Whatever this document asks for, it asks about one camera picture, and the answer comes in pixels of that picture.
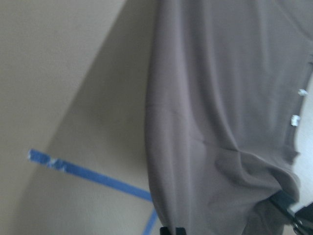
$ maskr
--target gray fabric drape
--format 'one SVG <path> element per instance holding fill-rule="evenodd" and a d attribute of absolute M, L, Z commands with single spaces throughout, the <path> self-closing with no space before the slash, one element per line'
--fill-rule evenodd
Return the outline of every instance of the gray fabric drape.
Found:
<path fill-rule="evenodd" d="M 297 2 L 292 12 L 275 0 L 158 1 L 146 151 L 172 234 L 281 234 L 267 199 L 298 198 L 291 117 L 313 58 L 313 4 Z"/>

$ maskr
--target black object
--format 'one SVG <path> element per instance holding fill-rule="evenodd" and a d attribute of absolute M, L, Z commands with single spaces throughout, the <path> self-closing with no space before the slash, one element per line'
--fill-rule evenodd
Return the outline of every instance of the black object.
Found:
<path fill-rule="evenodd" d="M 269 200 L 290 220 L 297 235 L 313 235 L 313 203 L 295 213 L 290 210 L 290 206 L 296 201 L 287 193 L 279 191 Z"/>
<path fill-rule="evenodd" d="M 160 235 L 171 235 L 167 227 L 160 228 Z M 176 235 L 187 235 L 184 228 L 176 228 Z"/>

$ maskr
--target blue tape strip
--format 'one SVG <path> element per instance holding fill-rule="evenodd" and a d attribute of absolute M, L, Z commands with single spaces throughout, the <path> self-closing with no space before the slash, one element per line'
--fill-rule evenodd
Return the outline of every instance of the blue tape strip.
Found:
<path fill-rule="evenodd" d="M 157 212 L 155 209 L 153 209 L 152 211 L 152 214 L 149 218 L 149 221 L 146 225 L 146 228 L 145 230 L 143 231 L 142 235 L 150 235 L 152 229 L 153 229 L 153 226 L 155 225 L 156 223 L 156 220 L 157 220 Z"/>
<path fill-rule="evenodd" d="M 74 165 L 67 161 L 51 158 L 49 155 L 41 153 L 37 150 L 31 149 L 29 151 L 28 158 L 33 162 L 46 165 L 49 168 L 76 175 L 152 202 L 151 194 L 148 191 L 126 184 L 109 176 L 88 170 L 81 166 Z"/>

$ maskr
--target white tag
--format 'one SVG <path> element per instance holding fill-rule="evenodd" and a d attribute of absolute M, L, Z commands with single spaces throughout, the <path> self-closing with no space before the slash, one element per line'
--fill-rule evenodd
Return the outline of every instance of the white tag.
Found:
<path fill-rule="evenodd" d="M 300 119 L 301 119 L 300 116 L 298 116 L 298 115 L 292 115 L 292 118 L 291 118 L 291 125 L 292 125 L 292 126 L 298 126 Z"/>
<path fill-rule="evenodd" d="M 306 90 L 304 90 L 304 89 L 299 89 L 298 94 L 301 95 L 301 96 L 307 96 L 308 92 Z"/>

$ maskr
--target gray shirt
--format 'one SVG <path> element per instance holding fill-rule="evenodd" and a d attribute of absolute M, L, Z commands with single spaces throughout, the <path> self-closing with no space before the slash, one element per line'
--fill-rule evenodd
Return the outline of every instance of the gray shirt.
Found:
<path fill-rule="evenodd" d="M 312 12 L 310 0 L 158 1 L 146 150 L 172 234 L 282 232 L 267 199 L 298 198 L 291 117 L 312 69 Z"/>

